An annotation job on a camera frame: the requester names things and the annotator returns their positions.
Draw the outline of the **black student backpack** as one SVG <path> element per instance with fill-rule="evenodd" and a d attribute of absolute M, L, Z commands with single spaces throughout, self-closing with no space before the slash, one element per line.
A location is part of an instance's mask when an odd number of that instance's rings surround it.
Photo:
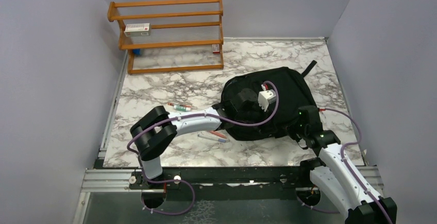
<path fill-rule="evenodd" d="M 298 142 L 298 109 L 316 105 L 304 79 L 315 65 L 312 61 L 302 73 L 279 67 L 228 80 L 221 101 L 212 107 L 237 124 L 223 122 L 220 129 L 237 141 L 289 136 Z"/>

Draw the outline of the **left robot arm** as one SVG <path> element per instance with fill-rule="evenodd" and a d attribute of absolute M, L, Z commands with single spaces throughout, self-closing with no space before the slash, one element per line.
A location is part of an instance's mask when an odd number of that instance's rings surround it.
<path fill-rule="evenodd" d="M 157 106 L 143 116 L 130 128 L 132 136 L 127 149 L 137 154 L 142 168 L 142 181 L 149 188 L 156 188 L 162 181 L 160 156 L 174 138 L 201 131 L 229 130 L 233 127 L 259 128 L 269 122 L 277 108 L 260 122 L 237 121 L 235 115 L 244 107 L 255 107 L 265 114 L 269 106 L 276 102 L 276 91 L 262 85 L 256 93 L 250 89 L 242 90 L 234 99 L 225 101 L 205 110 L 191 113 L 168 112 L 164 106 Z"/>

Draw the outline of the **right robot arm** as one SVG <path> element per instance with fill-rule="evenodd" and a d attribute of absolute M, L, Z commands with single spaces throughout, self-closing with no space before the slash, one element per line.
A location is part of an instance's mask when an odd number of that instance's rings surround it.
<path fill-rule="evenodd" d="M 395 223 L 394 200 L 383 197 L 365 179 L 346 154 L 346 145 L 333 131 L 323 128 L 320 112 L 322 109 L 315 106 L 298 109 L 297 135 L 317 156 L 310 167 L 298 171 L 298 182 L 303 186 L 316 185 L 345 223 Z"/>

